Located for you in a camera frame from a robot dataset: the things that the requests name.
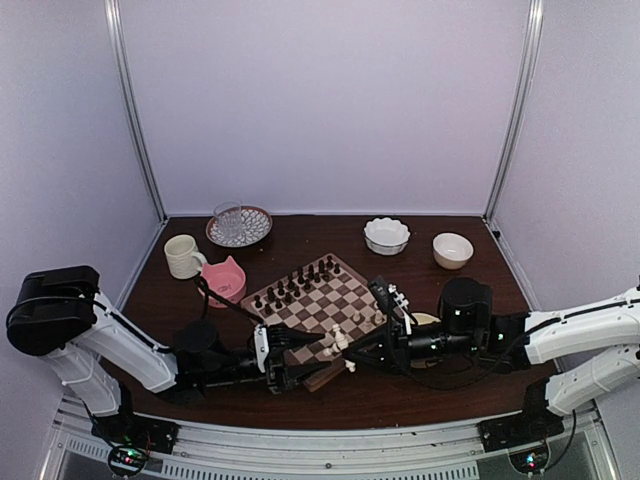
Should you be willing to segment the aluminium frame post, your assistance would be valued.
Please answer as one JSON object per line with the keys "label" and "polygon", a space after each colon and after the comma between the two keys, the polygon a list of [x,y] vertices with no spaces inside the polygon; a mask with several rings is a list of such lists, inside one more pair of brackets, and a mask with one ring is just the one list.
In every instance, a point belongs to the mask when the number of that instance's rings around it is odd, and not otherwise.
{"label": "aluminium frame post", "polygon": [[136,103],[134,86],[130,72],[125,35],[121,18],[121,5],[117,0],[104,2],[107,28],[114,53],[116,69],[119,76],[120,88],[124,101],[126,122],[128,124],[134,153],[141,169],[143,183],[151,199],[156,217],[160,223],[165,223],[168,216],[161,199],[159,186],[153,172],[146,141],[144,138],[141,118]]}
{"label": "aluminium frame post", "polygon": [[523,125],[527,98],[530,94],[539,57],[543,33],[545,2],[531,0],[524,35],[521,62],[516,82],[511,113],[507,124],[496,175],[483,215],[484,221],[493,226],[498,206],[506,187],[508,173],[515,155],[517,142]]}

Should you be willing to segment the white ribbed mug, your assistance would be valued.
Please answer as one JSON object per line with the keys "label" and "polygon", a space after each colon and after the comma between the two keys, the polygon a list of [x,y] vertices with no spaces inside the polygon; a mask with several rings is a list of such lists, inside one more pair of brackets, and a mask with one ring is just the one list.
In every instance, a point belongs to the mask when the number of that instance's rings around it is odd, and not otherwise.
{"label": "white ribbed mug", "polygon": [[164,244],[164,254],[171,276],[178,280],[187,280],[200,275],[207,263],[206,257],[199,251],[196,240],[191,235],[176,235]]}

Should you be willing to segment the aluminium front rail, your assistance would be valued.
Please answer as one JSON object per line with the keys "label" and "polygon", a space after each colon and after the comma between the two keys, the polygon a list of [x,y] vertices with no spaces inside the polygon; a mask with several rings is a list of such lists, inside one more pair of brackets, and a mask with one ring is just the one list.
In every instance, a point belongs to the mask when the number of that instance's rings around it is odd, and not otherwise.
{"label": "aluminium front rail", "polygon": [[[269,430],[173,420],[170,454],[132,479],[621,479],[597,409],[582,408],[563,458],[529,477],[512,465],[536,444],[487,452],[480,420],[360,430]],[[117,479],[108,445],[75,396],[63,395],[36,479]]]}

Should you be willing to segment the pink cat ear bowl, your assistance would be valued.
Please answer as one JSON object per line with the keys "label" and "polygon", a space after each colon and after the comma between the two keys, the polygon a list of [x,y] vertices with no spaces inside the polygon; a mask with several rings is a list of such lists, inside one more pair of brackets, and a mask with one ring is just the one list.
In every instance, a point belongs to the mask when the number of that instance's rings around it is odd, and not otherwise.
{"label": "pink cat ear bowl", "polygon": [[206,257],[197,253],[194,258],[199,262],[199,276],[196,278],[196,285],[203,298],[206,292],[202,289],[200,280],[204,280],[209,290],[216,296],[208,296],[208,307],[223,309],[225,304],[218,300],[224,298],[233,304],[237,304],[246,295],[246,273],[236,262],[233,256],[229,255],[224,261],[216,264],[207,262]]}

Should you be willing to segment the wooden chess board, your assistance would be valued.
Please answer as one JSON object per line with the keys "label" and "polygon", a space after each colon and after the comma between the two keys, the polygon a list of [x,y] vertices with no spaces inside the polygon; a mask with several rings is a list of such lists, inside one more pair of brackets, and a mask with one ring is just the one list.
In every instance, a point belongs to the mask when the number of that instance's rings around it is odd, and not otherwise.
{"label": "wooden chess board", "polygon": [[[247,295],[240,306],[267,325],[283,323],[324,334],[323,340],[288,351],[285,359],[289,365],[336,362],[339,373],[334,378],[347,369],[341,353],[322,353],[331,343],[332,325],[338,324],[351,343],[370,332],[362,329],[367,316],[372,316],[372,330],[385,322],[367,281],[334,254],[324,255]],[[359,324],[352,320],[356,311],[361,314]]]}

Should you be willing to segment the plain white round bowl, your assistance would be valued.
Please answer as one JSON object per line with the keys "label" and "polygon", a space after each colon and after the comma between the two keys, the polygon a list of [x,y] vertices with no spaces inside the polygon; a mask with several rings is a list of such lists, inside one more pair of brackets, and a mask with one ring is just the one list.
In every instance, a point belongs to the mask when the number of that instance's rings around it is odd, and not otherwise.
{"label": "plain white round bowl", "polygon": [[467,238],[456,233],[444,232],[434,237],[432,252],[434,260],[440,267],[459,270],[474,255],[474,247]]}

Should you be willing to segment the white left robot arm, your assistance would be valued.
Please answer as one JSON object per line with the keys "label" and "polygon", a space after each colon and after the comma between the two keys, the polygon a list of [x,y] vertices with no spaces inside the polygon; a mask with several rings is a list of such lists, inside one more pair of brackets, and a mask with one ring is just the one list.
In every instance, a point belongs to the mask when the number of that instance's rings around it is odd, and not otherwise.
{"label": "white left robot arm", "polygon": [[99,365],[100,358],[176,404],[202,398],[210,388],[256,381],[281,393],[330,365],[288,364],[289,351],[321,337],[281,324],[257,325],[246,350],[227,349],[206,319],[180,330],[173,346],[163,345],[119,312],[98,282],[90,266],[27,275],[7,314],[6,333],[14,348],[48,363],[123,444],[137,442],[144,424],[132,412],[127,388]]}

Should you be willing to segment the clear drinking glass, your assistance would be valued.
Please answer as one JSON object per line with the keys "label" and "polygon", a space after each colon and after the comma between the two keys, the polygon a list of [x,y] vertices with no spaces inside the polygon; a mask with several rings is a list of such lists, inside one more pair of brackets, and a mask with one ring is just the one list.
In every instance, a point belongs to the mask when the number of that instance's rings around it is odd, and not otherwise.
{"label": "clear drinking glass", "polygon": [[226,201],[214,208],[215,235],[219,240],[231,242],[243,231],[242,206],[238,201]]}

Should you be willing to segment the patterned ceramic plate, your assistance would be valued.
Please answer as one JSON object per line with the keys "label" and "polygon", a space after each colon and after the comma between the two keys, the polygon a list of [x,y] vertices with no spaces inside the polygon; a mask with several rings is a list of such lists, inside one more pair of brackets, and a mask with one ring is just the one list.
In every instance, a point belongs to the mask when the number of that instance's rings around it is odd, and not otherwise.
{"label": "patterned ceramic plate", "polygon": [[243,248],[263,240],[273,220],[264,209],[230,203],[215,210],[205,234],[213,244],[224,248]]}

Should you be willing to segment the white scalloped bowl black rim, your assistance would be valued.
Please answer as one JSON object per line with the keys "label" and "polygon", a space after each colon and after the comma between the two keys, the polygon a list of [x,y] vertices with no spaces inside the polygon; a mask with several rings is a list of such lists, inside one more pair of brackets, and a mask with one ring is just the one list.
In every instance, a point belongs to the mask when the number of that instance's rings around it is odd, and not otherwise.
{"label": "white scalloped bowl black rim", "polygon": [[375,218],[364,229],[366,246],[382,256],[394,256],[407,246],[411,232],[407,225],[389,217]]}

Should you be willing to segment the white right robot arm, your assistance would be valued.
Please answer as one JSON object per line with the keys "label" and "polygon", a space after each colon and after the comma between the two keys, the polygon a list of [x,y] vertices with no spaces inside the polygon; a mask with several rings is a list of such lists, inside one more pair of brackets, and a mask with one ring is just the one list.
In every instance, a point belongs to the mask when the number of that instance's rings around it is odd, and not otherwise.
{"label": "white right robot arm", "polygon": [[588,362],[550,377],[535,403],[513,419],[519,440],[535,440],[576,407],[624,385],[639,374],[639,291],[556,312],[511,315],[492,312],[492,290],[471,278],[445,283],[435,323],[417,325],[409,302],[396,286],[377,277],[369,290],[384,324],[350,344],[342,356],[359,365],[410,375],[418,361],[467,355],[486,373],[510,374],[583,351]]}

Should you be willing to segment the aluminium frame post right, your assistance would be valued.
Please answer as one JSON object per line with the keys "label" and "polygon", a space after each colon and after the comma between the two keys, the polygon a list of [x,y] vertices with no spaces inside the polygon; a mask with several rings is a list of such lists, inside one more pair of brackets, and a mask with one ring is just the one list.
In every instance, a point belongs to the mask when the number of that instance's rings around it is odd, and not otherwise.
{"label": "aluminium frame post right", "polygon": [[496,175],[483,215],[484,221],[493,226],[498,206],[506,187],[508,173],[515,155],[517,142],[523,125],[527,98],[530,94],[539,57],[543,33],[545,2],[531,0],[524,35],[521,62],[516,82],[511,113],[507,124]]}

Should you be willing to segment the cream cat ear bowl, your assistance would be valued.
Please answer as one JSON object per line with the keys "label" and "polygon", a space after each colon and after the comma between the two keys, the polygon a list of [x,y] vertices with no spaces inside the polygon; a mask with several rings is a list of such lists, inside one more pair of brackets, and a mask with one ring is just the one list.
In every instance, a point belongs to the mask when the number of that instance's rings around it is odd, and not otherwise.
{"label": "cream cat ear bowl", "polygon": [[407,320],[407,324],[410,327],[440,324],[440,323],[441,323],[441,320],[436,316],[427,314],[427,313],[422,313],[422,312],[412,313],[410,318]]}

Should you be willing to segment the aluminium frame post left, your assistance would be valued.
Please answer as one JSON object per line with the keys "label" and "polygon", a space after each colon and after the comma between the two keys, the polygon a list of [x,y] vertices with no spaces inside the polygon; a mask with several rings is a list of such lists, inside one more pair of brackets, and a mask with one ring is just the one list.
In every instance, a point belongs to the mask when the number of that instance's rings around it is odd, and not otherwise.
{"label": "aluminium frame post left", "polygon": [[159,186],[153,172],[146,141],[144,138],[141,118],[136,103],[134,86],[130,72],[125,35],[121,18],[121,5],[117,0],[104,2],[107,28],[114,53],[116,69],[119,76],[120,88],[124,101],[126,122],[128,124],[134,153],[141,169],[143,183],[151,199],[156,217],[160,223],[165,223],[168,216],[161,199]]}

